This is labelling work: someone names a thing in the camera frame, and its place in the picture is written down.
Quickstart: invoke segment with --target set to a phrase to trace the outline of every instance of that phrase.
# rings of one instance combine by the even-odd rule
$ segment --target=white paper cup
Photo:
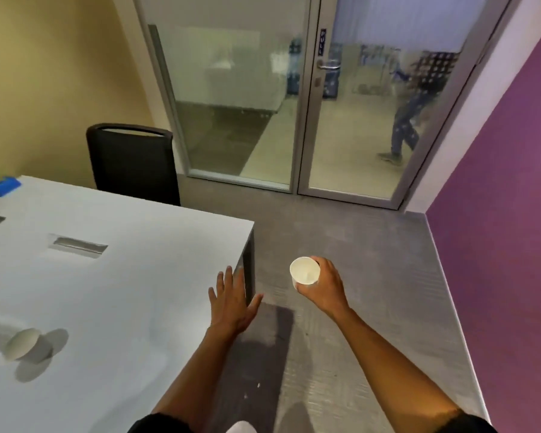
[[[8,341],[2,355],[6,361],[24,360],[40,363],[52,355],[52,344],[36,330],[29,328],[19,331]]]
[[[291,263],[292,286],[296,283],[311,286],[318,281],[321,267],[310,257],[299,257]]]

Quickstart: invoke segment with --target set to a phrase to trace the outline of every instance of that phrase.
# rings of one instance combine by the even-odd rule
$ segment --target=person's left arm
[[[216,385],[223,371],[229,349],[238,334],[245,331],[261,305],[257,294],[246,305],[245,274],[232,268],[219,273],[216,294],[208,291],[211,308],[210,327],[198,349],[160,399],[153,414],[167,415],[187,424],[194,433],[201,433],[210,414]]]

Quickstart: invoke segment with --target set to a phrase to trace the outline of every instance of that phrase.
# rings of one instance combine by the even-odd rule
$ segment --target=person's right arm
[[[435,433],[460,415],[439,386],[349,307],[333,263],[312,258],[321,267],[319,280],[297,290],[339,326],[395,432]]]

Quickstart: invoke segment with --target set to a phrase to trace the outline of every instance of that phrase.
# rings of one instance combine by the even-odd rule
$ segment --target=baseboard
[[[441,269],[441,275],[443,276],[443,279],[445,280],[445,285],[447,285],[447,292],[449,293],[449,300],[451,302],[451,307],[453,308],[455,319],[457,320],[457,326],[459,327],[459,332],[461,334],[461,338],[463,339],[463,345],[465,346],[465,352],[467,353],[467,359],[469,360],[469,364],[471,365],[471,373],[473,375],[473,381],[475,383],[476,391],[479,394],[479,399],[481,401],[481,409],[483,410],[483,417],[491,423],[491,418],[489,417],[489,411],[487,410],[487,406],[485,405],[485,400],[483,398],[483,392],[481,391],[481,386],[479,386],[479,380],[477,379],[477,374],[475,372],[475,366],[473,366],[473,360],[471,359],[471,354],[469,352],[469,347],[467,346],[467,341],[465,340],[465,334],[463,333],[463,328],[461,326],[461,321],[459,320],[459,315],[457,314],[457,309],[455,308],[453,296],[451,295],[451,290],[449,288],[449,282],[447,281],[447,277],[445,276],[445,271],[443,270],[443,266],[441,264],[441,258],[439,256],[439,250],[437,249],[437,245],[435,244],[435,238],[433,237],[433,231],[431,231],[431,226],[429,225],[429,221],[427,219],[427,216],[425,215],[425,222],[427,224],[427,229],[429,230],[429,234],[431,235],[431,240],[433,241],[433,247],[435,248],[435,254],[437,254],[437,260],[439,261],[439,267]]]

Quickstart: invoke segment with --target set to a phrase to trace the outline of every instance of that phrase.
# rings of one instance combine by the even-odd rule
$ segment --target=shoe
[[[383,161],[387,161],[394,166],[400,166],[403,164],[403,155],[397,155],[396,153],[377,153],[377,157]]]

